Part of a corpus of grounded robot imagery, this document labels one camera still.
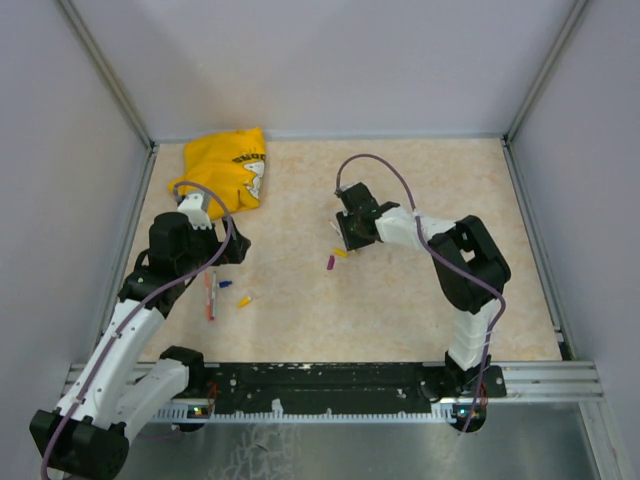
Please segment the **yellow folded shirt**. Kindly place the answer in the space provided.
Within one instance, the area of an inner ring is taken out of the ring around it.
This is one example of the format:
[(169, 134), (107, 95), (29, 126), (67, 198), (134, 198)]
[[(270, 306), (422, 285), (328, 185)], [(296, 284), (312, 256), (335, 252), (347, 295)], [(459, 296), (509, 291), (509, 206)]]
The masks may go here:
[(183, 151), (183, 175), (171, 180), (168, 190), (183, 197), (197, 183), (221, 200), (209, 202), (212, 220), (224, 211), (238, 213), (260, 206), (266, 170), (266, 141), (261, 128), (211, 134), (187, 143)]

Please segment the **orange white pen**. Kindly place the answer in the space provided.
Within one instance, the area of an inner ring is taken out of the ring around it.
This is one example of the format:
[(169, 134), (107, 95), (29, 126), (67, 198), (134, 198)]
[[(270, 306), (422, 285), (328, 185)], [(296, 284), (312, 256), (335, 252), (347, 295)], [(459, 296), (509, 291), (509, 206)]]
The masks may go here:
[(211, 306), (211, 280), (209, 274), (207, 272), (204, 273), (204, 287), (205, 287), (205, 315), (206, 319), (209, 322), (212, 322), (214, 319), (214, 315), (212, 314), (212, 306)]

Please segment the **yellow pen cap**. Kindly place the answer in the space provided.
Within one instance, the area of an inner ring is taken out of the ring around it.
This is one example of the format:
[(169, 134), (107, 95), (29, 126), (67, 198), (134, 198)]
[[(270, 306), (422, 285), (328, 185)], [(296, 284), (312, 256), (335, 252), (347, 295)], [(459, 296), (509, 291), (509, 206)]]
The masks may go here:
[(252, 299), (250, 296), (246, 296), (243, 299), (241, 299), (238, 303), (237, 303), (237, 307), (238, 308), (243, 308), (246, 307), (247, 305), (249, 305), (251, 303)]
[(349, 256), (346, 251), (344, 251), (342, 249), (339, 249), (339, 248), (334, 248), (333, 249), (333, 253), (334, 253), (334, 255), (337, 255), (337, 256), (342, 257), (342, 258), (347, 258)]

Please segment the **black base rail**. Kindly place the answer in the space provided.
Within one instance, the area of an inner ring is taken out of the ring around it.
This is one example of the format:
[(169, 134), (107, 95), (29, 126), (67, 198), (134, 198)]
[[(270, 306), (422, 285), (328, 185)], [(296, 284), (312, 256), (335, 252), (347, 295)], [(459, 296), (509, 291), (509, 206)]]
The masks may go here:
[(278, 401), (293, 415), (393, 415), (429, 413), (444, 399), (471, 400), (478, 380), (483, 395), (506, 396), (497, 365), (479, 373), (467, 393), (445, 388), (444, 373), (445, 363), (422, 362), (210, 363), (177, 398), (202, 399), (217, 414), (267, 413)]

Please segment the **aluminium frame side rail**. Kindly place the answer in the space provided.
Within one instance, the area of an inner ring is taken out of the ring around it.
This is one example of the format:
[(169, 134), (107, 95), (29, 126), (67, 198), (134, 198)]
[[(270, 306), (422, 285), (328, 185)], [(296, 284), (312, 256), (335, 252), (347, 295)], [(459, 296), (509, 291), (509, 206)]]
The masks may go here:
[(505, 162), (513, 184), (521, 216), (531, 247), (534, 263), (541, 283), (543, 295), (551, 322), (556, 333), (557, 343), (563, 361), (575, 360), (575, 352), (570, 328), (566, 323), (566, 314), (557, 284), (551, 269), (551, 261), (542, 238), (542, 230), (534, 214), (533, 204), (525, 185), (512, 142), (507, 136), (500, 139)]

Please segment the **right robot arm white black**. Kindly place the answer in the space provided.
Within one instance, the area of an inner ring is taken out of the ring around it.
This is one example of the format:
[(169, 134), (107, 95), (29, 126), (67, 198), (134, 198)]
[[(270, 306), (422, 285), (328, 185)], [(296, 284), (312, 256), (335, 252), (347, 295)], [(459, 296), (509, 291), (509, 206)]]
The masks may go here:
[(444, 387), (470, 395), (489, 365), (487, 335), (502, 308), (511, 270), (484, 222), (475, 215), (439, 220), (408, 211), (396, 202), (379, 203), (363, 183), (340, 187), (343, 204), (336, 214), (346, 249), (376, 242), (428, 254), (440, 288), (455, 312), (452, 343), (445, 352)]

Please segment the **white pen red marks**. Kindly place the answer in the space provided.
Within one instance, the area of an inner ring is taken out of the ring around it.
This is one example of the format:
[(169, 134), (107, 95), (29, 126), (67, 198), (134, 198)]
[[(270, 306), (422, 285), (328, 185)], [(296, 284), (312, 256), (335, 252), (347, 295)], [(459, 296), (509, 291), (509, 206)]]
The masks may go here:
[(209, 274), (209, 321), (214, 322), (216, 319), (216, 296), (217, 296), (217, 277), (216, 272)]

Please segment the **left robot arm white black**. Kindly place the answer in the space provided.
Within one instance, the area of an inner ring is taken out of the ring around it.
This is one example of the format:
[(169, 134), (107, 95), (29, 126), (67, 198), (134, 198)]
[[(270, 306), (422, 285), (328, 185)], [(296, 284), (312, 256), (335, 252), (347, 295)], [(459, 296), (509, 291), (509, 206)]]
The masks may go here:
[(225, 237), (187, 215), (158, 215), (149, 247), (126, 278), (109, 326), (80, 377), (51, 411), (37, 411), (29, 431), (51, 469), (84, 479), (113, 479), (144, 426), (172, 398), (201, 394), (208, 384), (204, 356), (172, 346), (134, 386), (127, 378), (191, 280), (213, 265), (241, 263), (251, 245), (230, 215)]

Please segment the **white pen yellow tip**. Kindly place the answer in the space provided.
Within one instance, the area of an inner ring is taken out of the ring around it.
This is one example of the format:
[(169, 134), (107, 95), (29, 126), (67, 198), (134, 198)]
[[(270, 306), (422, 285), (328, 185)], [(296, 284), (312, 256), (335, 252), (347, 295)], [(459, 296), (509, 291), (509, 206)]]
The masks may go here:
[(341, 231), (339, 229), (339, 227), (332, 221), (329, 221), (329, 225), (331, 226), (331, 228), (336, 232), (336, 234), (338, 235), (338, 237), (342, 238), (342, 234)]

